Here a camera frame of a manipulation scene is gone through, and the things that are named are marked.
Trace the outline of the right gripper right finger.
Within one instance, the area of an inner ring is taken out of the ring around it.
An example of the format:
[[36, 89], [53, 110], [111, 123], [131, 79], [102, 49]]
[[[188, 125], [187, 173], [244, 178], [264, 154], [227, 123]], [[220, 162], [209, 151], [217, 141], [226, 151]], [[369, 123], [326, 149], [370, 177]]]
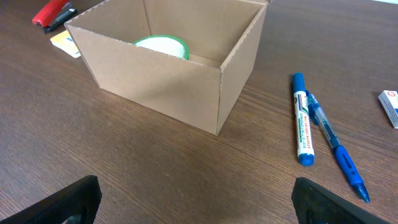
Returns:
[[388, 224], [305, 177], [296, 178], [291, 199], [299, 224]]

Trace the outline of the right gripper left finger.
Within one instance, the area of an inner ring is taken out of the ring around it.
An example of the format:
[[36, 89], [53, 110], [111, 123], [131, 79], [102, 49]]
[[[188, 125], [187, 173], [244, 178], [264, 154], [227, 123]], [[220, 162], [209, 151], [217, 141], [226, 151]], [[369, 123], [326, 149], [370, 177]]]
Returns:
[[30, 207], [4, 219], [1, 224], [93, 224], [102, 193], [95, 175], [72, 183]]

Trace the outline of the blue whiteboard marker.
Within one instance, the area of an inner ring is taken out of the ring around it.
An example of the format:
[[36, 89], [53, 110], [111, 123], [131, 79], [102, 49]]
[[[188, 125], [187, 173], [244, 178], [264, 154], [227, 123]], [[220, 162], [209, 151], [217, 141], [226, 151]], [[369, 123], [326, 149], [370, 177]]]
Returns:
[[301, 165], [312, 166], [315, 160], [315, 153], [312, 145], [308, 100], [303, 74], [293, 74], [292, 84], [297, 130], [297, 156]]

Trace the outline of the blue ballpoint pen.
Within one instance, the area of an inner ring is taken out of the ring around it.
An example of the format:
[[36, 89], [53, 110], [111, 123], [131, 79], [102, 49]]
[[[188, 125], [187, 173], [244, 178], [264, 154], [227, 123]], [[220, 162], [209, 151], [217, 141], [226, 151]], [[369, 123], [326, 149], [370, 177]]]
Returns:
[[326, 114], [315, 98], [315, 95], [310, 93], [308, 90], [306, 91], [306, 94], [308, 99], [310, 119], [316, 126], [320, 127], [322, 133], [326, 137], [326, 140], [331, 147], [332, 153], [340, 169], [344, 173], [349, 185], [362, 200], [364, 200], [366, 203], [369, 203], [371, 200], [364, 185], [364, 180], [361, 178], [350, 155], [338, 139], [333, 126], [326, 117]]

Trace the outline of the small white blue box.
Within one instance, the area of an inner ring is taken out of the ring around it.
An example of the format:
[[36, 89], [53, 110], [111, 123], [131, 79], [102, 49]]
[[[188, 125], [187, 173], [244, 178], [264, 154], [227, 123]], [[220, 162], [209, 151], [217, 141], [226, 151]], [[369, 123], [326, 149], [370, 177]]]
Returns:
[[379, 96], [379, 101], [381, 102], [386, 114], [394, 129], [398, 126], [398, 116], [397, 116], [397, 91], [384, 90]]

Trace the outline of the yellow sticky note pad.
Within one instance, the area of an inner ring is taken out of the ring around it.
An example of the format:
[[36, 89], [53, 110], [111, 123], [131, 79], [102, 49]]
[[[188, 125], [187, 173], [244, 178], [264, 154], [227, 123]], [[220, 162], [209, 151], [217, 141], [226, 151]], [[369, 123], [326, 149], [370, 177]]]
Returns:
[[68, 55], [72, 56], [73, 58], [81, 57], [80, 51], [78, 50], [77, 46], [75, 45], [71, 35], [67, 30], [53, 36], [50, 39], [52, 45], [55, 47], [63, 50]]

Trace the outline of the green tape roll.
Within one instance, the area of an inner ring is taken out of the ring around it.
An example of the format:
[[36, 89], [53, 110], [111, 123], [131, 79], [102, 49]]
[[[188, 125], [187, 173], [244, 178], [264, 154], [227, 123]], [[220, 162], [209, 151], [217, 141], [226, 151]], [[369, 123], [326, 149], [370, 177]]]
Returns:
[[133, 42], [134, 45], [174, 57], [189, 59], [188, 45], [172, 35], [150, 35]]

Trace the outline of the red stapler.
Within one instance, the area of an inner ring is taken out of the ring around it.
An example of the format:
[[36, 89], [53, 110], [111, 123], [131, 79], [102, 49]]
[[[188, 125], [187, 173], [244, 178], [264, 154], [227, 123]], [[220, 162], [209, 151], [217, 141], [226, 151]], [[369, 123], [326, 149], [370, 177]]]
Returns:
[[77, 12], [70, 0], [50, 0], [34, 16], [32, 23], [41, 26], [44, 33], [48, 34], [77, 15]]

